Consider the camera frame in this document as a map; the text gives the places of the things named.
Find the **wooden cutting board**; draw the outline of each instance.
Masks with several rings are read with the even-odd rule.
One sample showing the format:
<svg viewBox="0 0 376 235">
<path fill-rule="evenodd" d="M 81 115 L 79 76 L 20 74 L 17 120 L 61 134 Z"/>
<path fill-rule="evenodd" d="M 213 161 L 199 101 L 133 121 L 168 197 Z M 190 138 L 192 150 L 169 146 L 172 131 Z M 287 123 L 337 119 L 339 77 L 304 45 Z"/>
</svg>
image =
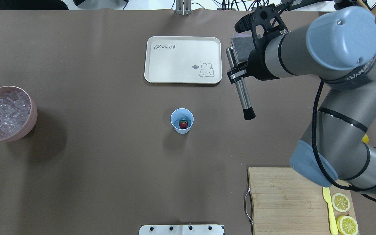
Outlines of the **wooden cutting board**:
<svg viewBox="0 0 376 235">
<path fill-rule="evenodd" d="M 272 167 L 250 167 L 249 185 L 254 235 L 330 234 L 322 186 L 307 180 L 292 168 Z M 347 212 L 333 209 L 336 219 L 340 215 L 349 215 L 356 220 L 351 192 L 330 187 L 330 196 L 338 192 L 349 198 L 351 208 Z"/>
</svg>

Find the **black fabric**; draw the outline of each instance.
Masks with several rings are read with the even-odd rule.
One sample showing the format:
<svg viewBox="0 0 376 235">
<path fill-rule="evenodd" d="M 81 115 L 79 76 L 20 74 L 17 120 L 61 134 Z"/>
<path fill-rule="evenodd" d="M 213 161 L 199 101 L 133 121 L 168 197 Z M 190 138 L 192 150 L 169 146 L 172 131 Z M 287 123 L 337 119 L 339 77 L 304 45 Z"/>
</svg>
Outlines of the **black fabric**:
<svg viewBox="0 0 376 235">
<path fill-rule="evenodd" d="M 54 10 L 68 7 L 61 0 L 0 0 L 0 9 Z"/>
</svg>

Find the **lemon slice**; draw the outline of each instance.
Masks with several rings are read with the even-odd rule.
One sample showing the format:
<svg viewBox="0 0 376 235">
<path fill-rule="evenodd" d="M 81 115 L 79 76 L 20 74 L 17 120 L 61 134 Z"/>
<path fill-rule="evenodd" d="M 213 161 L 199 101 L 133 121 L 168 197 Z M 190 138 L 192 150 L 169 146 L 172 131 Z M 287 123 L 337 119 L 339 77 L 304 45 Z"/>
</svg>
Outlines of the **lemon slice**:
<svg viewBox="0 0 376 235">
<path fill-rule="evenodd" d="M 349 202 L 349 198 L 346 195 L 336 193 L 332 196 L 332 205 L 337 211 L 346 212 L 351 207 L 351 202 Z"/>
<path fill-rule="evenodd" d="M 358 234 L 358 224 L 356 220 L 347 215 L 342 215 L 337 218 L 337 229 L 343 235 Z"/>
</svg>

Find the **brown table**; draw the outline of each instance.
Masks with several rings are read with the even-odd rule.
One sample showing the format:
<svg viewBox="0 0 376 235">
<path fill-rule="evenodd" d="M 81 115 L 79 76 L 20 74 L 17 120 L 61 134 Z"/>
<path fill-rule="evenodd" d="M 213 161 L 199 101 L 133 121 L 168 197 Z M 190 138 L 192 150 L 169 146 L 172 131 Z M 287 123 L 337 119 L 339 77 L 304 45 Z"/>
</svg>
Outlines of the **brown table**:
<svg viewBox="0 0 376 235">
<path fill-rule="evenodd" d="M 247 79 L 257 117 L 235 86 L 154 85 L 143 78 L 151 36 L 213 36 L 225 48 L 245 12 L 0 11 L 0 86 L 35 100 L 35 129 L 0 143 L 0 234 L 138 234 L 141 225 L 219 223 L 250 234 L 247 168 L 288 166 L 311 119 L 316 76 Z M 285 12 L 293 30 L 318 12 Z M 170 125 L 190 109 L 186 135 Z M 376 146 L 376 121 L 368 135 Z M 361 234 L 376 203 L 352 194 Z"/>
</svg>

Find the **blue joint cap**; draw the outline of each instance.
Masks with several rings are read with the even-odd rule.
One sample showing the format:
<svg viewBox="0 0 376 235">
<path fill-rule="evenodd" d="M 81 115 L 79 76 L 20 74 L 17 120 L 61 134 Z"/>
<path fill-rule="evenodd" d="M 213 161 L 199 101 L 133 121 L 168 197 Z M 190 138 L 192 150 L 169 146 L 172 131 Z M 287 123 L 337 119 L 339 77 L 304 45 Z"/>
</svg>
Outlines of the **blue joint cap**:
<svg viewBox="0 0 376 235">
<path fill-rule="evenodd" d="M 313 59 L 331 70 L 352 70 L 376 54 L 376 24 L 367 9 L 352 6 L 320 16 L 306 34 Z"/>
<path fill-rule="evenodd" d="M 320 153 L 319 156 L 324 169 L 329 176 L 336 181 L 339 177 L 332 165 L 330 165 Z M 290 158 L 290 166 L 296 172 L 320 186 L 330 187 L 332 185 L 321 172 L 316 162 L 312 147 L 302 140 L 298 141 L 297 147 Z"/>
</svg>

